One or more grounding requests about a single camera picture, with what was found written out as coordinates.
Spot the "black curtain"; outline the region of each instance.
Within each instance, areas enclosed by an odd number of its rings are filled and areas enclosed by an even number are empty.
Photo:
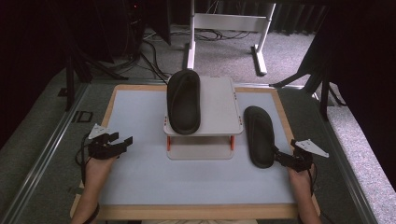
[[[395,22],[391,0],[331,7],[298,71],[337,84],[394,188]]]
[[[47,83],[64,68],[44,1],[5,0],[0,6],[0,148]]]

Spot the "gray carpet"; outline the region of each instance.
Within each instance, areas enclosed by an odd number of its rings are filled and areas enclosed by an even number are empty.
[[[251,56],[251,46],[259,40],[251,34],[244,39],[226,41],[197,41],[195,70],[202,76],[227,76],[240,83],[275,83],[297,71],[312,35],[269,34],[264,46],[264,59],[268,74],[258,77]],[[172,37],[172,46],[162,41],[152,41],[157,50],[159,67],[167,73],[175,73],[186,64],[186,44],[189,38],[184,35]],[[152,61],[152,49],[143,45],[143,53]],[[140,66],[148,67],[143,61]],[[107,103],[114,86],[118,83],[138,82],[140,78],[154,77],[149,70],[135,66],[122,73],[130,81],[115,81],[97,71],[95,80],[87,89],[78,111],[91,111],[90,123],[71,122],[62,141],[51,154],[46,172],[38,182],[30,200],[20,209],[18,223],[67,223],[69,210],[74,200],[73,189],[79,183],[79,169],[74,156],[79,148],[80,139],[92,125],[100,123],[105,114]],[[304,85],[303,77],[294,85]],[[64,113],[65,99],[57,97],[64,86],[64,71],[56,76],[37,100],[31,113],[0,151],[0,214],[4,214],[19,188],[28,175],[40,152],[45,148],[51,131]],[[290,127],[296,139],[309,137],[320,147],[332,153],[332,139],[327,135],[329,124],[323,122],[318,114],[318,102],[301,91],[284,89],[279,91],[285,107]],[[347,185],[340,174],[334,158],[324,160],[315,158],[319,168],[317,183],[318,203],[335,223],[361,223],[358,211],[349,195]],[[296,220],[261,220],[260,223],[296,223]]]

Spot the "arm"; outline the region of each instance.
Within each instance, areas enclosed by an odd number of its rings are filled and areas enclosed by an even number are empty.
[[[297,173],[288,168],[291,187],[297,201],[298,213],[304,224],[321,223],[320,218],[312,202],[311,180],[307,171]]]
[[[78,201],[71,223],[84,223],[93,214],[115,159],[116,157],[108,160],[89,159],[86,167],[84,192]]]

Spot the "white metal frame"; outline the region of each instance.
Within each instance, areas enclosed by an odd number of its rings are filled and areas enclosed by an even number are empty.
[[[270,4],[267,17],[219,15],[195,13],[195,1],[191,0],[191,40],[187,68],[194,68],[195,29],[235,30],[262,33],[259,44],[254,46],[255,53],[253,56],[257,59],[260,74],[262,76],[267,74],[267,68],[265,67],[265,61],[262,56],[262,47],[267,37],[275,6],[276,4]]]

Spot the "white platform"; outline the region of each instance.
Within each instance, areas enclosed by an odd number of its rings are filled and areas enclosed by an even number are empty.
[[[187,59],[187,68],[194,68],[196,47],[195,29],[247,31],[262,33],[259,44],[254,46],[255,52],[253,53],[253,57],[256,58],[260,74],[262,76],[267,74],[264,57],[262,56],[262,47],[264,45],[268,30],[270,28],[275,6],[276,4],[269,4],[269,8],[264,13],[265,17],[221,15],[209,13],[195,13],[195,0],[191,0],[191,40]]]
[[[201,125],[189,135],[173,131],[168,122],[166,106],[163,130],[170,136],[230,136],[240,134],[244,127],[235,96],[233,81],[229,77],[200,77]]]
[[[244,130],[233,81],[229,77],[200,80],[201,125],[195,133],[175,133],[165,109],[163,130],[170,136],[167,155],[172,160],[229,160],[233,136]]]
[[[276,146],[290,153],[270,93],[236,94],[241,112],[264,108],[274,123]],[[118,91],[108,128],[134,143],[115,162],[100,198],[116,204],[294,203],[285,167],[259,169],[250,161],[246,134],[235,137],[234,155],[222,161],[172,161],[163,131],[165,91]]]

